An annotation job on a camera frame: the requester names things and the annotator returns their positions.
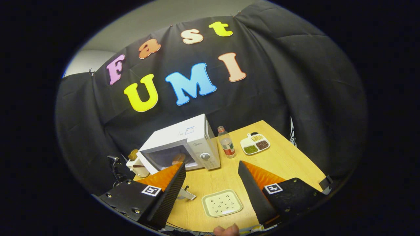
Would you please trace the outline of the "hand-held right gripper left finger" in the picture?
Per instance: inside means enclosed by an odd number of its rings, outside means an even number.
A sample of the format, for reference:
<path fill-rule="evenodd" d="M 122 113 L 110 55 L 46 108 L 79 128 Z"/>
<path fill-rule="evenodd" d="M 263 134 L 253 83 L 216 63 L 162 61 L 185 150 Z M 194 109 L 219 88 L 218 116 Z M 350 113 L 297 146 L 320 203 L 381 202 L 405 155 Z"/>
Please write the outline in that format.
<path fill-rule="evenodd" d="M 138 181 L 126 180 L 98 197 L 101 203 L 154 230 L 166 226 L 186 177 L 183 162 Z"/>

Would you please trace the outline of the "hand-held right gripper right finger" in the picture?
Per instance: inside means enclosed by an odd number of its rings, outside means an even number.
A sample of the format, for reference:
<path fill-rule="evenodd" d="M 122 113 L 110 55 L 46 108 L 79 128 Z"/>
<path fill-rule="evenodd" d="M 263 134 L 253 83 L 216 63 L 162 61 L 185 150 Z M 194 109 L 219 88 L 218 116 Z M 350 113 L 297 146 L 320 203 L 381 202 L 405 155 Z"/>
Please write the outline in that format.
<path fill-rule="evenodd" d="M 285 180 L 243 160 L 239 162 L 238 174 L 257 220 L 264 226 L 295 221 L 326 198 L 325 192 L 300 178 Z"/>

